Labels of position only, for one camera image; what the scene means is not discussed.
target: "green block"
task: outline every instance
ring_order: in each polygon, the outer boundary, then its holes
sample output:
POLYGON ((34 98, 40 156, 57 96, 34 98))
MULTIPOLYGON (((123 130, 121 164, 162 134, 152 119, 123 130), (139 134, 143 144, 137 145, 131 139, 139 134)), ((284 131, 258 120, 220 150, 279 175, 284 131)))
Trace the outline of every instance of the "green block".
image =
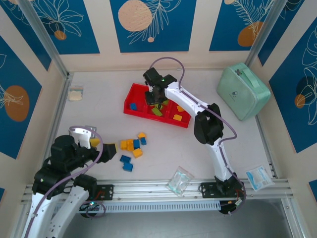
POLYGON ((169 103, 169 100, 167 99, 166 101, 163 102, 163 105, 167 106, 169 103))
POLYGON ((159 110, 163 108, 163 106, 162 106, 161 104, 159 104, 159 103, 154 104, 154 105, 152 105, 152 106, 158 108, 159 110))
POLYGON ((163 116, 158 108, 152 108, 152 112, 159 117, 163 116))

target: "white table surface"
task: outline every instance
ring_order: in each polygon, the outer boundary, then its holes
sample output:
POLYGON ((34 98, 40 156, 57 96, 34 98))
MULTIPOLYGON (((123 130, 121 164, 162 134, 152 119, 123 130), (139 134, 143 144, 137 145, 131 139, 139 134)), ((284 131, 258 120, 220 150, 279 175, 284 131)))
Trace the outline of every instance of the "white table surface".
MULTIPOLYGON (((112 160, 97 164, 86 173, 97 179, 170 179, 178 166, 188 170, 196 179, 213 178, 211 158, 205 146, 194 136, 193 119, 188 128, 182 128, 123 113, 124 100, 132 83, 144 84, 143 73, 75 73, 72 86, 84 87, 83 100, 66 102, 57 135, 68 134, 72 125, 91 125, 97 127, 104 143, 117 143, 118 152, 112 160), (137 138, 141 131, 147 135, 147 145, 142 146, 143 156, 135 159, 131 152, 119 149, 119 141, 137 138), (122 169, 121 155, 132 157, 131 173, 122 169)), ((162 76, 171 74, 177 79, 181 75, 178 70, 159 70, 159 73, 162 76)), ((237 131, 238 138, 225 142, 225 149, 238 177, 246 178, 246 171, 259 165, 264 165, 271 176, 255 119, 239 121, 216 92, 221 73, 221 70, 187 70, 182 86, 202 101, 217 103, 222 117, 237 131)), ((231 135, 230 129, 224 126, 224 136, 231 135)))

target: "orange circle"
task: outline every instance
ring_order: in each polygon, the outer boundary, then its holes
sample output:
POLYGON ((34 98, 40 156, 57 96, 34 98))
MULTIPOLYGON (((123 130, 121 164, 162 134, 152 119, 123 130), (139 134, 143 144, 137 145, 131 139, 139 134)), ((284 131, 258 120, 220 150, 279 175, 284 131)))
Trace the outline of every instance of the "orange circle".
POLYGON ((126 1, 118 11, 119 22, 127 31, 142 31, 152 22, 152 13, 140 0, 126 1))
POLYGON ((295 98, 295 106, 300 108, 303 108, 305 106, 305 97, 302 94, 299 94, 295 98))
POLYGON ((262 21, 257 21, 252 25, 246 26, 240 31, 238 36, 238 44, 240 46, 248 47, 253 45, 256 36, 258 35, 261 27, 263 25, 262 21))
POLYGON ((224 0, 224 3, 227 5, 233 4, 235 0, 224 0))
POLYGON ((11 86, 4 93, 5 111, 14 121, 21 122, 26 119, 29 112, 30 101, 28 93, 20 86, 11 86))
POLYGON ((55 31, 55 32, 54 32, 54 35, 55 35, 56 38, 58 38, 58 39, 61 40, 61 41, 65 40, 66 37, 67 37, 66 34, 65 34, 65 32, 59 31, 59 30, 55 31))

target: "toy block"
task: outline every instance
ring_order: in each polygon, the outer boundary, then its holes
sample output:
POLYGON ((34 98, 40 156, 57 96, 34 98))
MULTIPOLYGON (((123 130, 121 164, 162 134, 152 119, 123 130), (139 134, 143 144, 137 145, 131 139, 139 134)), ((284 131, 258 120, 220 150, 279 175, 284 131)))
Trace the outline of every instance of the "toy block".
POLYGON ((127 150, 128 151, 133 151, 134 147, 133 147, 133 139, 128 139, 127 140, 127 150))
POLYGON ((135 103, 130 103, 130 109, 136 111, 137 105, 135 103))
POLYGON ((120 148, 121 150, 126 150, 128 148, 128 145, 127 145, 127 141, 126 140, 121 140, 120 142, 120 148))
POLYGON ((134 155, 135 158, 138 158, 138 157, 140 157, 140 156, 143 155, 143 152, 142 152, 142 150, 141 150, 140 148, 138 148, 138 149, 132 151, 132 153, 133 153, 133 155, 134 155))
POLYGON ((124 163, 122 168, 123 168, 124 171, 132 172, 133 164, 124 163))
POLYGON ((135 150, 140 148, 140 141, 139 140, 133 140, 133 148, 135 150))
POLYGON ((147 144, 147 141, 146 141, 145 137, 142 137, 140 139, 140 141, 141 141, 141 145, 146 145, 147 144))
POLYGON ((167 100, 165 100, 165 101, 163 102, 163 105, 167 106, 168 103, 169 103, 169 100, 167 99, 167 100))
POLYGON ((152 108, 152 112, 159 117, 163 115, 158 108, 152 108))
POLYGON ((159 110, 161 110, 163 108, 163 105, 162 104, 154 104, 153 106, 155 106, 156 108, 158 108, 159 110))
POLYGON ((179 113, 184 112, 185 110, 181 106, 177 106, 177 110, 179 113))
POLYGON ((178 121, 181 121, 182 118, 183 118, 182 116, 177 115, 177 114, 175 114, 174 117, 173 117, 174 120, 178 120, 178 121))
POLYGON ((99 145, 100 143, 99 138, 90 138, 89 141, 92 147, 97 147, 97 145, 99 145))
POLYGON ((143 132, 140 132, 139 134, 138 134, 138 138, 139 139, 141 139, 141 138, 147 138, 147 135, 145 135, 145 133, 143 133, 143 132))
POLYGON ((120 161, 123 162, 123 163, 130 163, 131 162, 131 157, 122 155, 120 161))

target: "case handle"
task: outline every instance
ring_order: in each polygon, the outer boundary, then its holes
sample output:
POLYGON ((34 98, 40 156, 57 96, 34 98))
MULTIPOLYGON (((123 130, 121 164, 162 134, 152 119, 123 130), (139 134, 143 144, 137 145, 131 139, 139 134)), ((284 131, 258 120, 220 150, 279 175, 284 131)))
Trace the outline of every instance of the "case handle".
POLYGON ((254 78, 254 75, 249 68, 245 68, 242 71, 246 74, 247 78, 249 79, 254 88, 260 87, 259 82, 254 78))

